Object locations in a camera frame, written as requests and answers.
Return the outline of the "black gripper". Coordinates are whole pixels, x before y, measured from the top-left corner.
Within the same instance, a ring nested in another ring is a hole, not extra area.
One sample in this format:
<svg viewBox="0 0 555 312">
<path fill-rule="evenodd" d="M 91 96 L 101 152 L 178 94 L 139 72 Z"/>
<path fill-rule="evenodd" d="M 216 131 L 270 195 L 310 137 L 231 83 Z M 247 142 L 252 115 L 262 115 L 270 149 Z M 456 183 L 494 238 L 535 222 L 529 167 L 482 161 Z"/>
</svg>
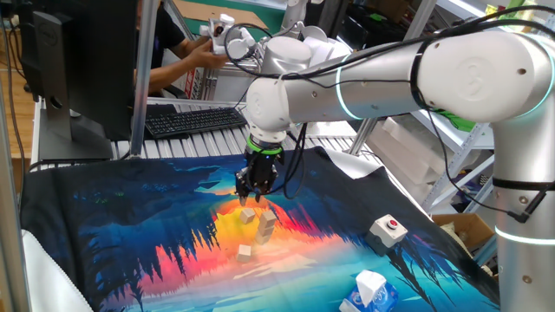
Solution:
<svg viewBox="0 0 555 312">
<path fill-rule="evenodd" d="M 246 205 L 246 201 L 251 193 L 251 188 L 247 185 L 247 175 L 251 182 L 255 182 L 255 201 L 270 193 L 271 188 L 278 176 L 275 167 L 279 156 L 276 154 L 247 153 L 245 160 L 247 169 L 241 169 L 235 173 L 236 195 L 241 206 Z"/>
</svg>

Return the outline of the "person's bare hand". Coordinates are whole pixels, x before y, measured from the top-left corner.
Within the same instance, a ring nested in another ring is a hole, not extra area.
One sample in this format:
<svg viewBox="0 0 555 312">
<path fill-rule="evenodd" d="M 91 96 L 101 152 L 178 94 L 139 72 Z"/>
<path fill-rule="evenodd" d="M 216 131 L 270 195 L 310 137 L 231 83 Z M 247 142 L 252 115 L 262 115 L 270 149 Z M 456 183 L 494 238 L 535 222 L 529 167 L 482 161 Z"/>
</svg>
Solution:
<svg viewBox="0 0 555 312">
<path fill-rule="evenodd" d="M 222 68 L 228 61 L 226 55 L 215 55 L 212 52 L 212 40 L 201 37 L 199 40 L 189 42 L 186 45 L 186 57 L 184 58 L 194 68 Z"/>
</svg>

